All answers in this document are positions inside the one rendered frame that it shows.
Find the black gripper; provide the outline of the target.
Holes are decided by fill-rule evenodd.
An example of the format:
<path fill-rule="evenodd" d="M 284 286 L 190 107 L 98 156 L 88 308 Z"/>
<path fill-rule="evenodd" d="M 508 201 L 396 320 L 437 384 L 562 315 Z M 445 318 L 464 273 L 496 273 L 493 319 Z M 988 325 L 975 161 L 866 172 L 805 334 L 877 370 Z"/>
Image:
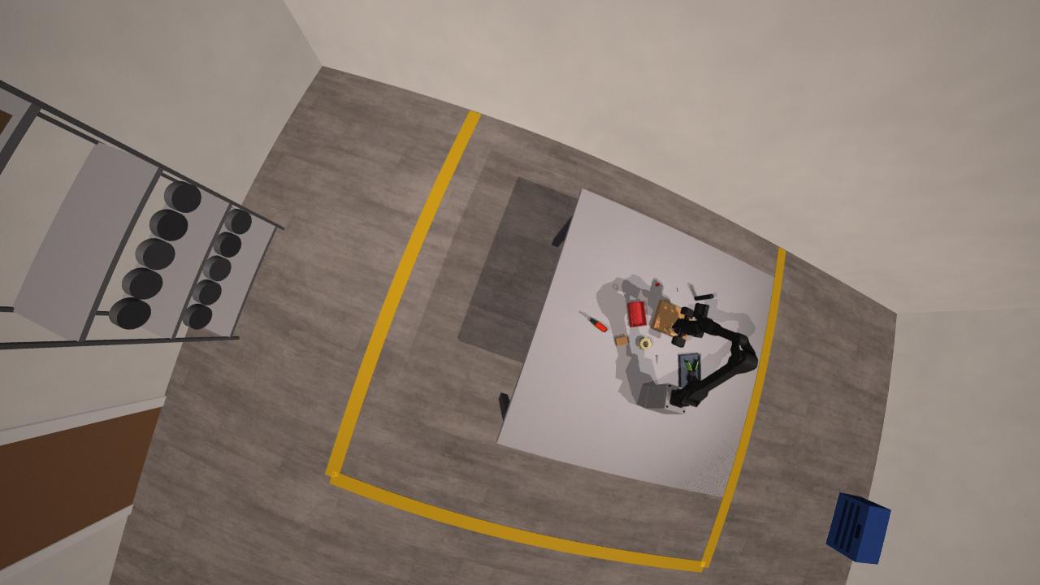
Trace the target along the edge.
<path fill-rule="evenodd" d="M 671 344 L 676 345 L 676 347 L 683 348 L 684 345 L 686 345 L 686 338 L 683 338 L 683 336 L 691 333 L 688 330 L 688 323 L 690 319 L 692 319 L 692 312 L 694 312 L 694 310 L 690 310 L 687 307 L 681 307 L 680 314 L 684 314 L 686 316 L 684 316 L 684 319 L 678 317 L 678 321 L 676 321 L 672 326 L 674 332 L 678 334 L 678 336 L 673 336 L 671 341 Z"/>

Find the light wooden board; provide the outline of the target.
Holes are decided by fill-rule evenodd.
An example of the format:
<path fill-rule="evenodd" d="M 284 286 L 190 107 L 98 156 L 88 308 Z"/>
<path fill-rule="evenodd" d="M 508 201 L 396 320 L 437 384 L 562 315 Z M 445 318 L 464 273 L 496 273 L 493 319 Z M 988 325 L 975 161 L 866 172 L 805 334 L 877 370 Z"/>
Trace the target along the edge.
<path fill-rule="evenodd" d="M 674 323 L 678 321 L 678 317 L 684 319 L 684 314 L 680 314 L 680 311 L 681 308 L 678 306 L 660 300 L 655 310 L 651 328 L 661 331 L 666 336 L 670 336 L 668 334 L 670 331 L 666 331 L 666 327 L 672 328 Z"/>

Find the red-handled screwdriver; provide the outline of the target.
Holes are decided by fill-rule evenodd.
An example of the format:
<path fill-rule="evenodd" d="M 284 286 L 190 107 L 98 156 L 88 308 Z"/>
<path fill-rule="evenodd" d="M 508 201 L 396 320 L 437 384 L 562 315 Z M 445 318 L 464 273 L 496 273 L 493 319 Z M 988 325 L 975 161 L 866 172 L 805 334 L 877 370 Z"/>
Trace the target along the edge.
<path fill-rule="evenodd" d="M 588 317 L 588 316 L 587 316 L 587 317 Z M 590 319 L 591 323 L 594 323 L 594 326 L 595 326 L 596 328 L 600 329 L 600 330 L 601 330 L 601 331 L 603 331 L 603 332 L 606 332 L 606 331 L 608 331 L 608 328 L 606 328 L 606 326 L 603 326 L 603 323 L 600 323 L 600 322 L 598 322 L 598 321 L 595 321 L 595 319 L 593 319 L 593 317 L 588 317 L 588 319 Z"/>

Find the red open tray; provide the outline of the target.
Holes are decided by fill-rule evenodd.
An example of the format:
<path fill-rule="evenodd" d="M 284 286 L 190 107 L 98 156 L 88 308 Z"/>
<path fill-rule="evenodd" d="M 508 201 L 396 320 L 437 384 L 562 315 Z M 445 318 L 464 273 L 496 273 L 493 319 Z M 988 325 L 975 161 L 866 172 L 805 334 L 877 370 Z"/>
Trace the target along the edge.
<path fill-rule="evenodd" d="M 627 303 L 628 314 L 629 314 L 629 326 L 632 328 L 640 326 L 647 326 L 646 314 L 645 314 L 645 302 L 629 302 Z M 632 317 L 631 317 L 632 316 Z"/>

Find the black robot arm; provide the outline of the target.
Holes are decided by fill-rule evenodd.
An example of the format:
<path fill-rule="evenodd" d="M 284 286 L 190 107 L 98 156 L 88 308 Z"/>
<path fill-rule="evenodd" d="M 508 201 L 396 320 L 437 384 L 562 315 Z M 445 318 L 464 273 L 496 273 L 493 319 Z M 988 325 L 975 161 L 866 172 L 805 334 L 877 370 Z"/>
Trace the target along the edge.
<path fill-rule="evenodd" d="M 711 375 L 707 375 L 704 380 L 699 381 L 694 379 L 687 383 L 685 388 L 671 390 L 670 404 L 679 408 L 690 405 L 697 407 L 709 395 L 709 390 L 717 388 L 718 385 L 729 380 L 733 375 L 757 368 L 758 358 L 755 349 L 749 342 L 749 338 L 738 332 L 725 329 L 721 325 L 718 325 L 718 323 L 716 325 L 716 322 L 711 317 L 707 317 L 707 312 L 709 312 L 709 305 L 695 304 L 694 314 L 692 314 L 692 316 L 695 316 L 695 321 L 690 321 L 688 323 L 691 334 L 687 334 L 687 336 L 702 338 L 707 333 L 710 336 L 712 334 L 716 336 L 717 334 L 720 337 L 727 338 L 727 340 L 732 341 L 730 348 L 731 356 L 727 364 L 716 370 Z M 742 345 L 742 349 L 739 344 Z"/>

